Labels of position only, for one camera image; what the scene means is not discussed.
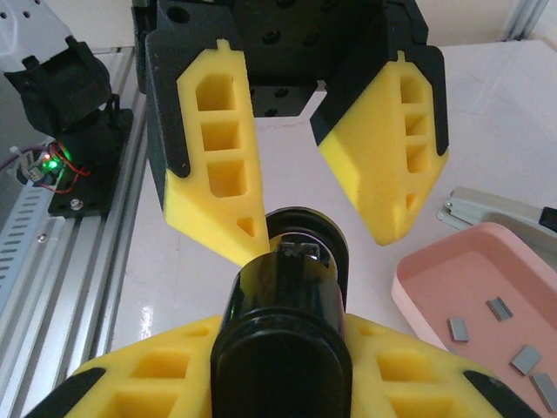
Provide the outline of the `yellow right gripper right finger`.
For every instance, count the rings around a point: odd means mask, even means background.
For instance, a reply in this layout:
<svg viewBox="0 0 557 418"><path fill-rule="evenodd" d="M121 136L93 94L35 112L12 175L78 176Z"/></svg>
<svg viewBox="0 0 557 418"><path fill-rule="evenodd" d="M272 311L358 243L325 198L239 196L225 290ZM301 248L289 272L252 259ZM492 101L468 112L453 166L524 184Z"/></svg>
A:
<svg viewBox="0 0 557 418"><path fill-rule="evenodd" d="M492 371L416 337L346 315L353 417L535 417Z"/></svg>

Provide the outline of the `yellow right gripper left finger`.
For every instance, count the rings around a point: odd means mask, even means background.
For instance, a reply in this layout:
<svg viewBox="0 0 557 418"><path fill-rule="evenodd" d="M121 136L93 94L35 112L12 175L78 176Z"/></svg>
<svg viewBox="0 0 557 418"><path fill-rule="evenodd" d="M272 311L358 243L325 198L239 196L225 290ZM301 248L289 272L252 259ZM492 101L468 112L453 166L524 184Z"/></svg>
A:
<svg viewBox="0 0 557 418"><path fill-rule="evenodd" d="M221 318L177 327L85 362L29 417L210 417Z"/></svg>

